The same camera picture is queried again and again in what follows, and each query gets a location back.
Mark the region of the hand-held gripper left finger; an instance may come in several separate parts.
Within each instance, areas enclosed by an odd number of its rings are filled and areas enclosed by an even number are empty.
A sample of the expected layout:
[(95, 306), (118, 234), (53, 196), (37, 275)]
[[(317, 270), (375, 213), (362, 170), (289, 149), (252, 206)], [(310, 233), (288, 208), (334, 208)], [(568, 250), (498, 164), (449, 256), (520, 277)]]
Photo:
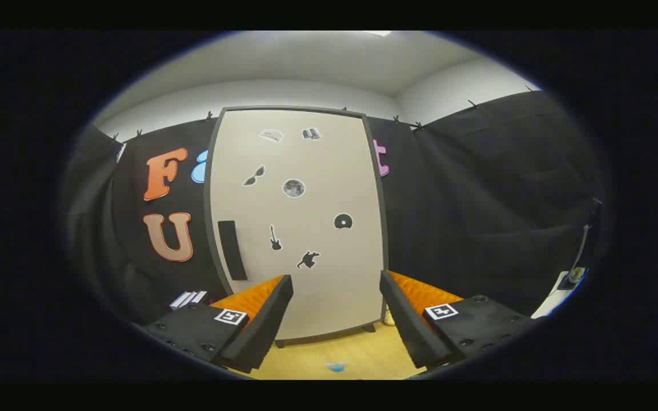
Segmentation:
[(196, 361), (250, 373), (261, 367), (292, 296), (291, 276), (281, 275), (212, 304), (182, 301), (143, 330)]

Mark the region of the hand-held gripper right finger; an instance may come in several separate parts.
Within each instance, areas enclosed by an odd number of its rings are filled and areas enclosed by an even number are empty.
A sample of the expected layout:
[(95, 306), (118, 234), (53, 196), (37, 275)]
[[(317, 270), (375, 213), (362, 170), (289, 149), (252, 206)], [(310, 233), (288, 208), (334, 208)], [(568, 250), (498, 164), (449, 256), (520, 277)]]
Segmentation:
[(488, 296), (455, 296), (392, 271), (381, 271), (380, 291), (410, 359), (428, 371), (486, 356), (538, 325)]

